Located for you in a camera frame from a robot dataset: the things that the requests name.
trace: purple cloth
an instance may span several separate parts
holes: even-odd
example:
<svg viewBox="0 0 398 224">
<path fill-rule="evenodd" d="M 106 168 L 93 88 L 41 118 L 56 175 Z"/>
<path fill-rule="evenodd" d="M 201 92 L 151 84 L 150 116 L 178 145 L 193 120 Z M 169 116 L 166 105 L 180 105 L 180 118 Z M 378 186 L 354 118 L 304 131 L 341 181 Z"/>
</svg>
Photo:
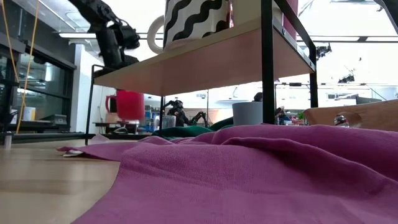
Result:
<svg viewBox="0 0 398 224">
<path fill-rule="evenodd" d="M 238 126 L 78 150 L 121 164 L 75 223 L 398 223 L 398 133 Z"/>
</svg>

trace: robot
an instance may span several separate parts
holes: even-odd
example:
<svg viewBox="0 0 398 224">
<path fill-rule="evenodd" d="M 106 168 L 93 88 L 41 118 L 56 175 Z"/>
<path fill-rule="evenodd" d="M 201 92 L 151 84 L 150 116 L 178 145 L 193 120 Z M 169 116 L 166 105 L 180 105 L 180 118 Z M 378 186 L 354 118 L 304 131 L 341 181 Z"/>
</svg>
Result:
<svg viewBox="0 0 398 224">
<path fill-rule="evenodd" d="M 189 126 L 195 126 L 198 123 L 198 120 L 200 118 L 203 118 L 203 120 L 205 121 L 205 127 L 207 128 L 209 126 L 207 119 L 206 119 L 206 113 L 204 112 L 199 112 L 196 116 L 194 116 L 191 120 L 189 120 L 186 116 L 185 116 L 185 112 L 183 110 L 183 103 L 180 100 L 175 100 L 172 101 L 170 100 L 168 103 L 166 103 L 163 107 L 164 111 L 166 109 L 166 106 L 172 105 L 173 108 L 169 109 L 169 111 L 167 112 L 167 115 L 171 115 L 171 116 L 176 116 L 175 119 L 175 126 L 176 127 L 184 127 L 184 124 L 187 124 Z"/>
<path fill-rule="evenodd" d="M 101 0 L 69 0 L 80 12 L 90 29 L 87 33 L 95 33 L 100 56 L 106 68 L 95 75 L 105 75 L 128 65 L 139 62 L 137 58 L 124 54 L 126 49 L 139 47 L 139 35 L 126 21 L 118 18 L 112 9 Z"/>
<path fill-rule="evenodd" d="M 331 53 L 330 43 L 328 46 L 319 46 L 317 47 L 317 60 L 325 57 L 326 54 Z"/>
</svg>

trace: ceiling light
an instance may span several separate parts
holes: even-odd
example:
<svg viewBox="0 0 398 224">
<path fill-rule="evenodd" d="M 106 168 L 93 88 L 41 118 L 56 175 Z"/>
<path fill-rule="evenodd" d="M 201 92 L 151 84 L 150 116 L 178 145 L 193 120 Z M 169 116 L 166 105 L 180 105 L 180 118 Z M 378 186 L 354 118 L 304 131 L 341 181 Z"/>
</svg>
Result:
<svg viewBox="0 0 398 224">
<path fill-rule="evenodd" d="M 68 39 L 95 39 L 95 34 L 89 34 L 89 33 L 79 33 L 79 32 L 72 32 L 72 33 L 58 33 L 58 35 L 62 38 L 68 38 Z"/>
<path fill-rule="evenodd" d="M 366 41 L 375 41 L 375 42 L 398 42 L 398 37 L 368 37 Z"/>
<path fill-rule="evenodd" d="M 376 4 L 373 0 L 331 0 L 331 3 Z"/>
<path fill-rule="evenodd" d="M 344 41 L 350 41 L 350 42 L 356 42 L 360 37 L 359 36 L 320 36 L 320 35 L 311 35 L 310 36 L 311 40 L 314 42 L 344 42 Z M 303 41 L 301 37 L 297 37 L 297 42 Z"/>
</svg>

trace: shelf leg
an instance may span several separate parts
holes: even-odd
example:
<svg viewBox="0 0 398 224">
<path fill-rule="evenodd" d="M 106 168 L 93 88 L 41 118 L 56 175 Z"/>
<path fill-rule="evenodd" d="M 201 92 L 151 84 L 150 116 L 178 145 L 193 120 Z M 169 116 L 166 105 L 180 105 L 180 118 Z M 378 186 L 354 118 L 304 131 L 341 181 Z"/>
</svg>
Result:
<svg viewBox="0 0 398 224">
<path fill-rule="evenodd" d="M 88 145 L 88 131 L 90 130 L 90 114 L 91 114 L 91 101 L 93 99 L 93 88 L 94 88 L 94 68 L 95 66 L 91 66 L 91 86 L 90 86 L 90 95 L 88 96 L 88 109 L 87 109 L 87 123 L 86 123 L 86 134 L 85 134 L 85 144 Z"/>
<path fill-rule="evenodd" d="M 163 123 L 163 107 L 164 107 L 164 96 L 160 97 L 160 118 L 159 118 L 159 136 L 162 137 L 162 123 Z"/>
<path fill-rule="evenodd" d="M 262 121 L 275 124 L 272 0 L 261 0 Z"/>
<path fill-rule="evenodd" d="M 207 120 L 207 123 L 209 123 L 209 90 L 207 90 L 206 120 Z"/>
<path fill-rule="evenodd" d="M 317 48 L 310 46 L 310 60 L 315 66 L 315 72 L 310 74 L 311 108 L 318 107 L 318 81 L 317 81 Z"/>
</svg>

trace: wooden table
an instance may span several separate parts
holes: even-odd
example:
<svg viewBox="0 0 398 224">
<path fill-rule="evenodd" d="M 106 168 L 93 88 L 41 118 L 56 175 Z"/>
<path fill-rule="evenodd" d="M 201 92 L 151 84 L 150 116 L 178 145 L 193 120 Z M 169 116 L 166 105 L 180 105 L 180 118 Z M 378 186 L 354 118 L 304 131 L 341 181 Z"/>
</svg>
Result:
<svg viewBox="0 0 398 224">
<path fill-rule="evenodd" d="M 84 140 L 0 146 L 0 223 L 70 223 L 112 186 L 119 163 L 64 158 Z"/>
</svg>

